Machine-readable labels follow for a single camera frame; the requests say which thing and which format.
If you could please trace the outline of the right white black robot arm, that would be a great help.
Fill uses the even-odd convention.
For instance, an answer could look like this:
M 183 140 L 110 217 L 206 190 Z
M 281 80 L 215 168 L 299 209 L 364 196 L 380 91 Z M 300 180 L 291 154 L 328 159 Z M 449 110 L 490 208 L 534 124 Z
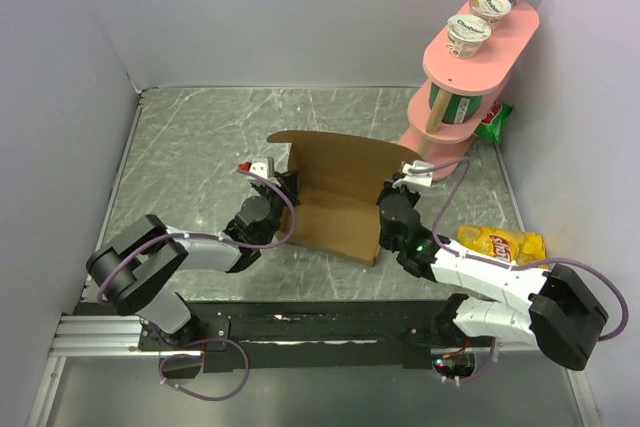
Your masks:
M 379 244 L 410 275 L 470 291 L 442 312 L 439 338 L 452 346 L 468 337 L 535 345 L 556 364 L 584 370 L 609 315 L 580 276 L 562 263 L 523 269 L 436 235 L 421 223 L 419 198 L 415 186 L 385 180 Z

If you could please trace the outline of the brown cardboard box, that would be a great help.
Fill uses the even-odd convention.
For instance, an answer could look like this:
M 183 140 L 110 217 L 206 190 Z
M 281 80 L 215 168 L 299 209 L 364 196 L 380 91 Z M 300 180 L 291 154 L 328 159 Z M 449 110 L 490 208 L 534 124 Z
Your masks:
M 276 237 L 295 222 L 290 244 L 374 265 L 379 194 L 403 163 L 419 155 L 395 143 L 333 132 L 284 130 L 267 141 L 290 146 L 287 170 L 298 175 L 296 216 L 283 212 Z

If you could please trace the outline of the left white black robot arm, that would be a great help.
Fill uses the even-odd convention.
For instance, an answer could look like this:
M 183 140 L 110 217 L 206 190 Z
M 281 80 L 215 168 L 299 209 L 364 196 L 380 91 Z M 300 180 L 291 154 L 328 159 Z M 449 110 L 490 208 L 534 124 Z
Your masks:
M 256 194 L 222 232 L 175 229 L 146 214 L 96 250 L 86 270 L 98 286 L 97 301 L 120 316 L 138 316 L 174 348 L 188 348 L 201 338 L 201 321 L 181 294 L 167 287 L 178 269 L 240 273 L 264 250 L 287 242 L 296 228 L 298 173 L 245 174 Z

